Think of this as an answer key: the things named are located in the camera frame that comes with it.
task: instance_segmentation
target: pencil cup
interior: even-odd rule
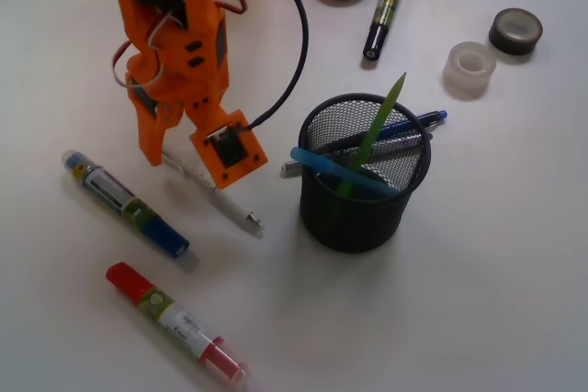
[[[340,143],[336,147],[334,141],[367,131],[383,100],[378,95],[348,94],[322,103],[304,121],[299,147],[347,165],[359,146]],[[393,187],[398,191],[394,196],[358,185],[350,196],[342,196],[337,192],[339,178],[303,167],[300,214],[320,243],[339,252],[359,253],[379,247],[394,234],[431,162],[426,132],[406,107],[396,104],[385,128],[406,121],[411,121],[414,129],[376,141],[360,172]]]

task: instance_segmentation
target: red marker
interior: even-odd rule
[[[231,386],[247,379],[245,364],[224,346],[221,336],[208,332],[194,316],[124,262],[111,266],[107,279],[146,316],[179,340],[204,366]]]

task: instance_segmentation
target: white table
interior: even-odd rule
[[[289,81],[300,23],[291,0],[248,1],[229,17],[223,103],[252,120]],[[228,189],[265,222],[257,240],[143,158],[109,70],[125,39],[117,0],[0,0],[3,392],[218,390],[105,279],[120,261],[219,330],[266,392],[588,388],[585,0],[402,0],[374,70],[361,51],[377,0],[303,1],[306,69],[256,131],[269,164]],[[532,58],[500,56],[477,100],[449,95],[449,50],[485,42],[511,6],[543,23]],[[449,114],[429,174],[389,244],[331,252],[301,225],[300,180],[279,165],[322,101],[385,94],[404,71],[404,105]],[[167,141],[191,151],[191,131]],[[151,203],[192,254],[173,262],[76,188],[67,149]]]

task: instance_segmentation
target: black cable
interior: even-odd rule
[[[300,21],[302,22],[302,49],[300,50],[300,59],[298,60],[298,66],[296,67],[296,71],[294,72],[294,75],[292,76],[292,80],[290,80],[288,87],[284,91],[284,94],[282,94],[282,96],[276,101],[276,103],[273,106],[271,106],[266,112],[264,112],[262,115],[256,118],[253,123],[247,126],[245,128],[246,130],[256,128],[257,126],[265,122],[268,118],[273,116],[278,109],[280,109],[280,107],[284,104],[284,102],[292,93],[294,86],[296,86],[296,83],[298,82],[300,75],[302,74],[302,69],[304,69],[304,63],[306,62],[306,54],[309,51],[309,20],[306,18],[306,11],[304,11],[304,5],[302,4],[302,1],[294,0],[294,2],[296,3],[296,7],[298,8],[298,12],[300,13]]]

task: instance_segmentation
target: light blue pen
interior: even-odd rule
[[[398,190],[393,187],[385,185],[384,183],[374,179],[370,179],[362,174],[352,172],[349,169],[344,168],[344,166],[339,165],[336,162],[325,158],[324,156],[317,155],[311,151],[305,151],[300,147],[295,147],[292,149],[290,156],[293,160],[296,160],[301,164],[316,170],[317,172],[336,176],[337,178],[340,178],[343,181],[348,181],[353,185],[360,185],[370,190],[374,190],[383,196],[398,195]]]

